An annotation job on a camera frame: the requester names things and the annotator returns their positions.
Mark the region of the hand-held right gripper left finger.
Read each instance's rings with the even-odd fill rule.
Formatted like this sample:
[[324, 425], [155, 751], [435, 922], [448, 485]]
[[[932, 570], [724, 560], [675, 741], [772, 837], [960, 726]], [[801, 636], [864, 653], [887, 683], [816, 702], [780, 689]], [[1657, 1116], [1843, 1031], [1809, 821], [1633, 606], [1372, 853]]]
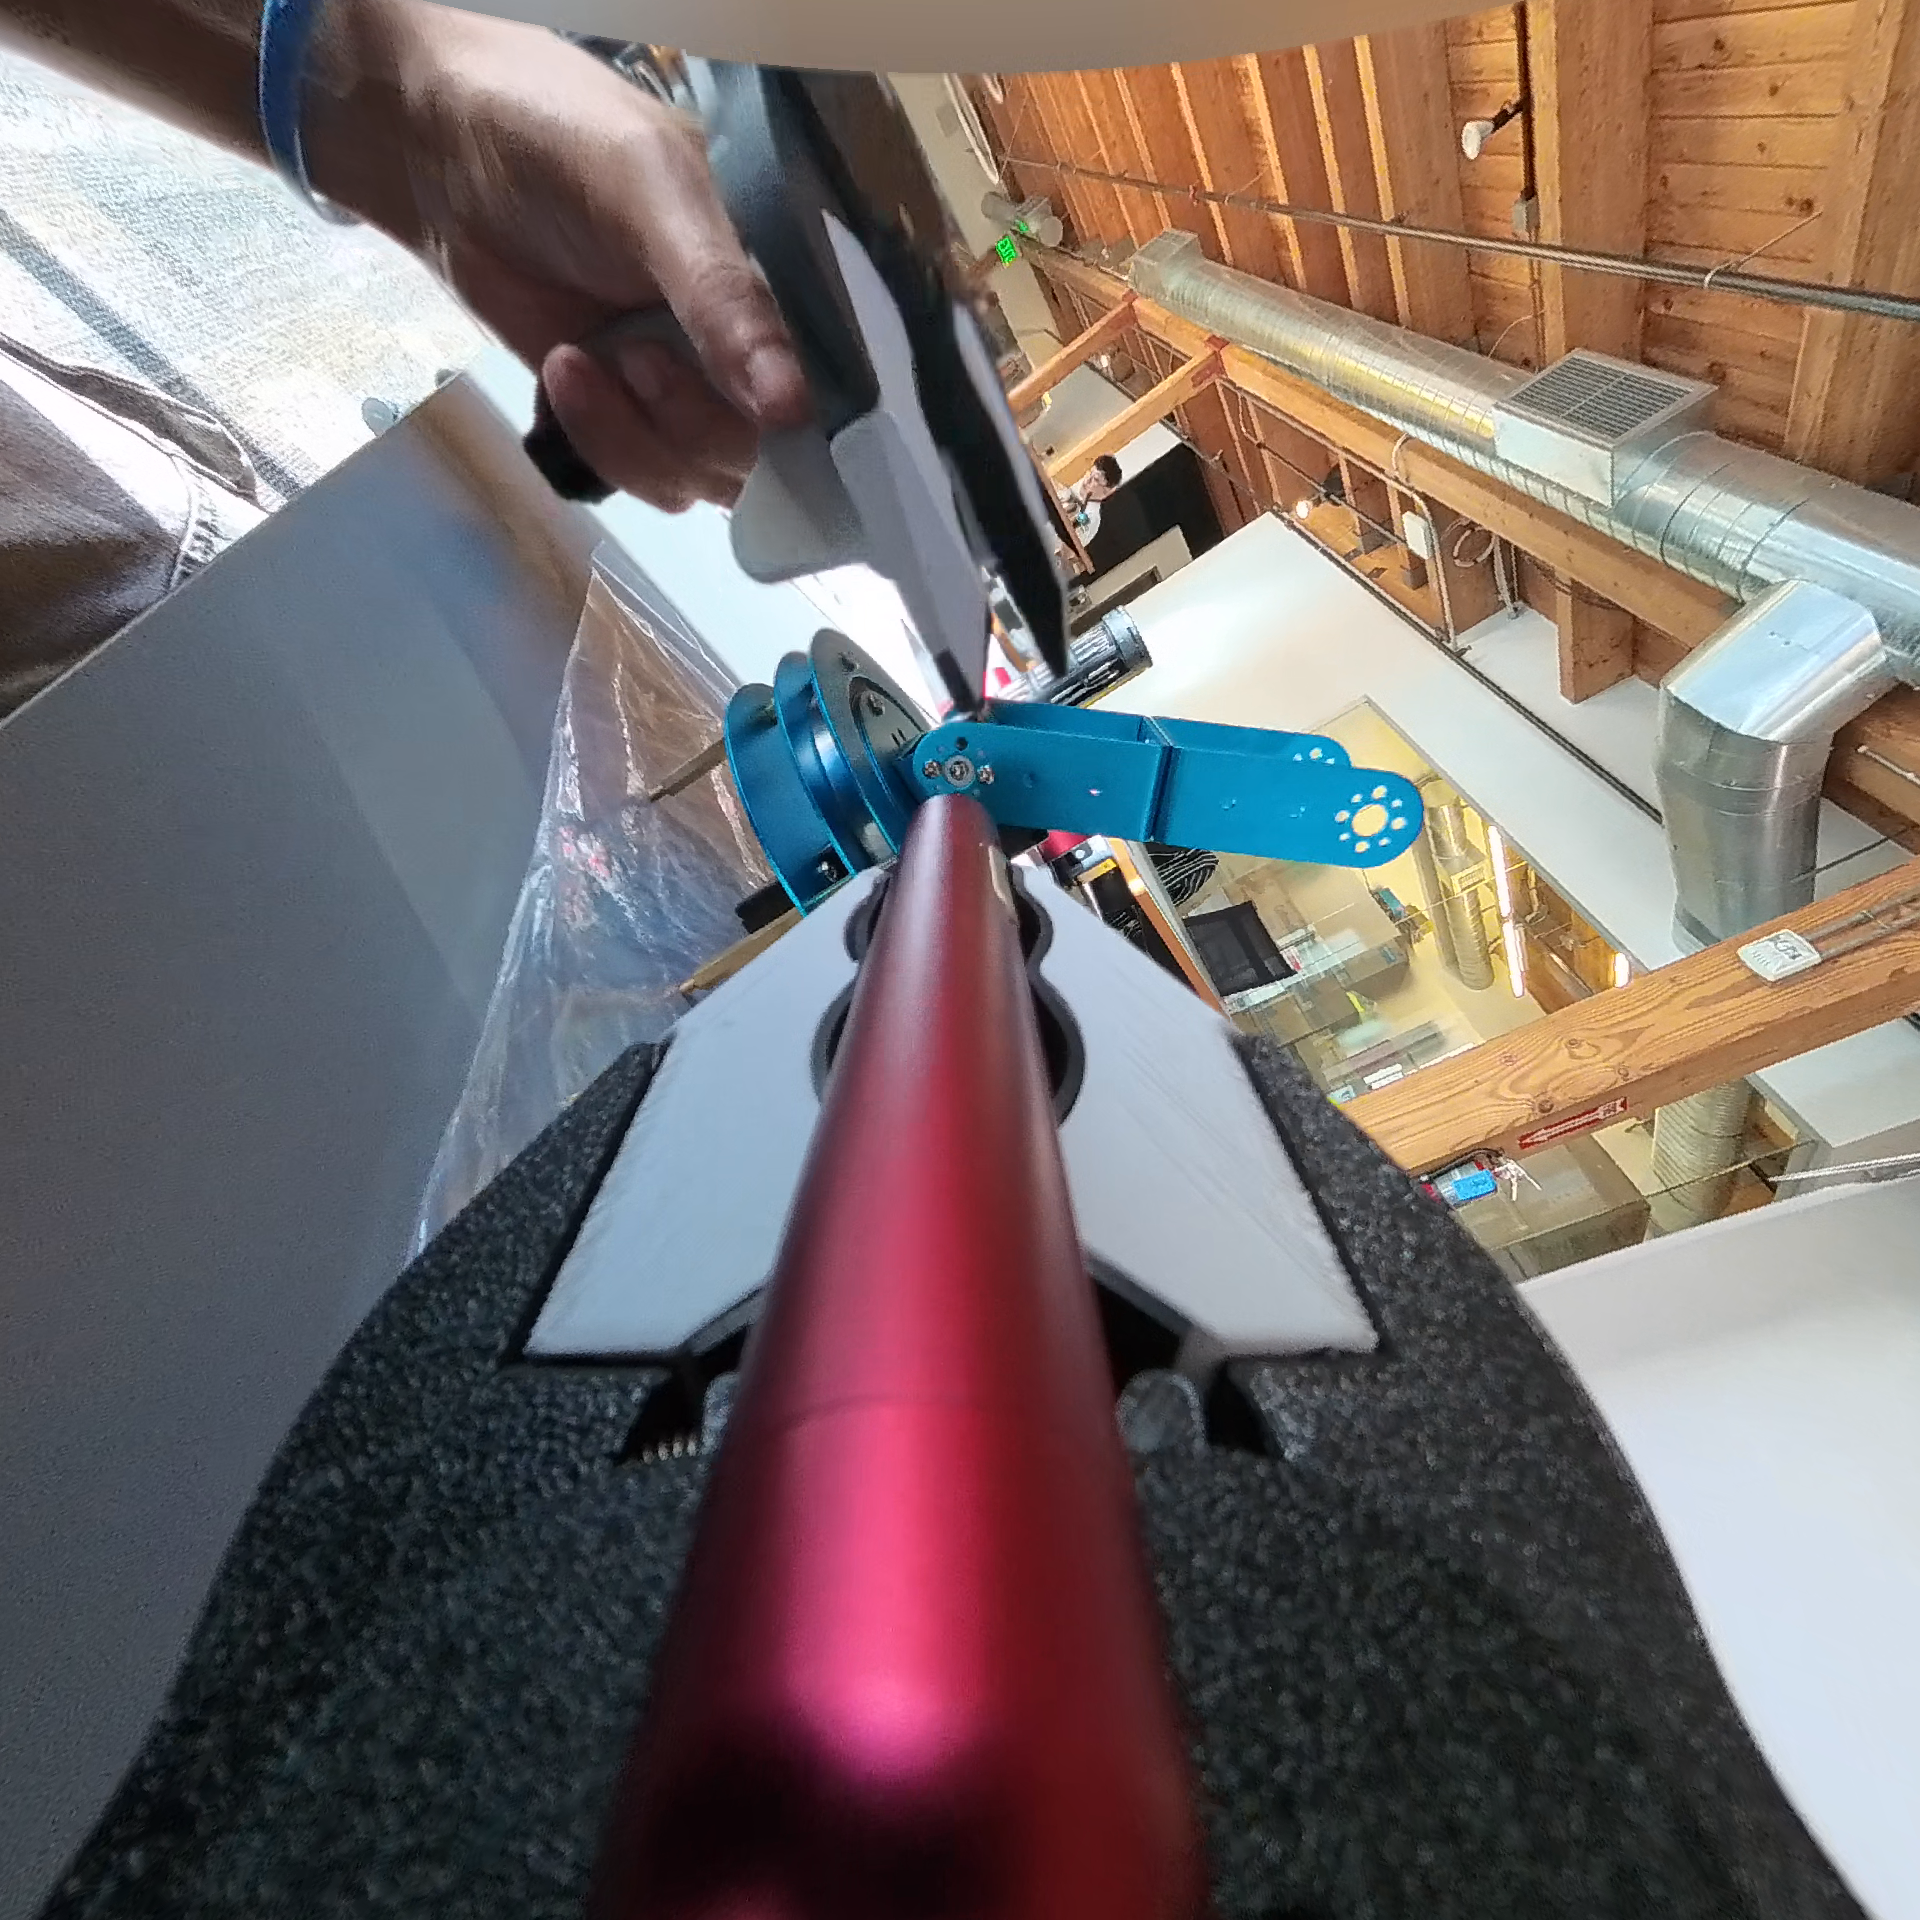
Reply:
[[534, 1361], [688, 1354], [770, 1275], [816, 1116], [816, 1031], [852, 987], [859, 876], [674, 1028], [561, 1259]]

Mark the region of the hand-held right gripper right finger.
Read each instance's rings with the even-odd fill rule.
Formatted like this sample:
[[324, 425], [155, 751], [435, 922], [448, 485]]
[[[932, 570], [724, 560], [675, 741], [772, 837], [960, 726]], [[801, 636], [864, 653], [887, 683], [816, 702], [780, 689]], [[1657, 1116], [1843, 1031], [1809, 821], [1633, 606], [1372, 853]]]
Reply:
[[1080, 1040], [1058, 1124], [1093, 1274], [1178, 1342], [1178, 1361], [1377, 1350], [1237, 1028], [1044, 873], [1019, 868], [1039, 983]]

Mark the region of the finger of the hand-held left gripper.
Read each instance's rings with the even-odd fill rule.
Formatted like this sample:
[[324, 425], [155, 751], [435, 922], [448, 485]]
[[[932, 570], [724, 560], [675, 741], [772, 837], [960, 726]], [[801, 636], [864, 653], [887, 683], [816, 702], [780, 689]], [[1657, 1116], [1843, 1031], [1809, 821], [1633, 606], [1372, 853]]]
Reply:
[[734, 560], [758, 583], [861, 563], [887, 578], [955, 709], [980, 706], [990, 590], [943, 460], [923, 427], [876, 408], [834, 436], [765, 431], [729, 522]]
[[1039, 657], [1062, 673], [1069, 606], [1055, 511], [972, 307], [897, 235], [861, 235], [834, 213], [822, 223], [876, 380], [864, 412], [883, 408], [928, 431], [982, 567], [990, 622], [1005, 599]]

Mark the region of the blue toy robot arm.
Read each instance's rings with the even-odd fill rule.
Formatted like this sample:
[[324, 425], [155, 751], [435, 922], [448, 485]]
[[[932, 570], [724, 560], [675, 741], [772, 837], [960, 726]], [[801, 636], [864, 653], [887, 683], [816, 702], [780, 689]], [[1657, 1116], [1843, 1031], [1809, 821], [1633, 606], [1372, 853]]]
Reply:
[[803, 913], [893, 863], [914, 815], [949, 795], [1029, 841], [1065, 831], [1356, 869], [1401, 859], [1425, 823], [1411, 779], [1322, 734], [1030, 702], [932, 721], [829, 630], [772, 683], [729, 696], [722, 743], [765, 866]]

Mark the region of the red electric screwdriver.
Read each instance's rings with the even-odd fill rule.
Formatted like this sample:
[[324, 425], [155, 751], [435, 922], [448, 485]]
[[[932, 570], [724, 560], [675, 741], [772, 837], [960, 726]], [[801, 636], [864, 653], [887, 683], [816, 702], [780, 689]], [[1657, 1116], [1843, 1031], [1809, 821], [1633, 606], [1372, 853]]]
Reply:
[[585, 1915], [1207, 1915], [1012, 890], [914, 816]]

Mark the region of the person's left forearm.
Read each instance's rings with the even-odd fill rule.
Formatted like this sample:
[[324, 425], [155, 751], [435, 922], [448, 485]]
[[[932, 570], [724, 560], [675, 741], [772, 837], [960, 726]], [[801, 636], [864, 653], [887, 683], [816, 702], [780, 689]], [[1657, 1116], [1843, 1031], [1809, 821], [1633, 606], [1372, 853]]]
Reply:
[[13, 52], [232, 154], [262, 158], [260, 1], [5, 1]]

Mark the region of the person's left hand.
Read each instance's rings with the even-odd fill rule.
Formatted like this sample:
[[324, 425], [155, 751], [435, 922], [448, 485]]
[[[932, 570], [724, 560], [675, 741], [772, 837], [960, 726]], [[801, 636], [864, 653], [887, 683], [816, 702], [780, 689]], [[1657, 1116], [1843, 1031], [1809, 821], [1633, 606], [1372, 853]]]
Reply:
[[305, 74], [317, 196], [437, 273], [601, 485], [729, 508], [762, 433], [808, 419], [679, 108], [548, 30], [437, 5], [323, 5]]

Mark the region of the black cylindrical motor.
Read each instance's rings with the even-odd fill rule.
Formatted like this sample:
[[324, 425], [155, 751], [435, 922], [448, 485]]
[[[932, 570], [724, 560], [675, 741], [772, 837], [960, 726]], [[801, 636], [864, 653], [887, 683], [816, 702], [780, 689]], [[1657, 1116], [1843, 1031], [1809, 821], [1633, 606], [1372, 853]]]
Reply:
[[1105, 611], [1093, 625], [1069, 636], [1065, 672], [1035, 693], [1050, 706], [1093, 706], [1149, 672], [1150, 655], [1126, 606]]

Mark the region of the clear plastic bag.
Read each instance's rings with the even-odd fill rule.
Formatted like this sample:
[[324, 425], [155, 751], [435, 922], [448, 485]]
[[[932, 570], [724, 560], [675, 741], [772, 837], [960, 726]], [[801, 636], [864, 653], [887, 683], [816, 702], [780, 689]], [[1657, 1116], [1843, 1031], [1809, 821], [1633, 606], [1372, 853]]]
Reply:
[[726, 771], [653, 795], [722, 734], [732, 672], [609, 540], [563, 668], [508, 940], [420, 1200], [420, 1252], [627, 1047], [664, 1036], [683, 980], [772, 882]]

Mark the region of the blue wristband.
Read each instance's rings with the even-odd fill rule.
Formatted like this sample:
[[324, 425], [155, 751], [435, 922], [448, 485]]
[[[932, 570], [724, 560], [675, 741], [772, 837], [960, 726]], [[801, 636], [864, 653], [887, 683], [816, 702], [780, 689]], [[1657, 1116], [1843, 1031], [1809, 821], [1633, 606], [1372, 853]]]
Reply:
[[323, 25], [324, 1], [262, 1], [253, 45], [253, 110], [260, 145], [276, 179], [323, 223], [355, 226], [345, 207], [329, 202], [314, 185], [301, 113], [309, 67]]

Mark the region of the person's grey clothing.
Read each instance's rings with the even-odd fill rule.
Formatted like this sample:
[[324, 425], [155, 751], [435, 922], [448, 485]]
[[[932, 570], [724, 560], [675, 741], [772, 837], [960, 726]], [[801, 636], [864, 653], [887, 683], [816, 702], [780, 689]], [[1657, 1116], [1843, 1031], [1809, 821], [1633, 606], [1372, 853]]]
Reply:
[[2, 713], [486, 335], [370, 226], [5, 45]]

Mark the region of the silver air duct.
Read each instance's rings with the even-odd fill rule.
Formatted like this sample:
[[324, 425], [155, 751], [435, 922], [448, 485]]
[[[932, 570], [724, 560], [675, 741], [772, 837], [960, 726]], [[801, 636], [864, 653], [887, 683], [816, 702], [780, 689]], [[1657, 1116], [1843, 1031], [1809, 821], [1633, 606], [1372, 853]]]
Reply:
[[1915, 508], [1723, 441], [1707, 385], [1600, 352], [1522, 376], [1216, 266], [1182, 231], [1126, 275], [1170, 313], [1732, 599], [1660, 689], [1672, 935], [1711, 946], [1812, 903], [1837, 734], [1918, 683]]

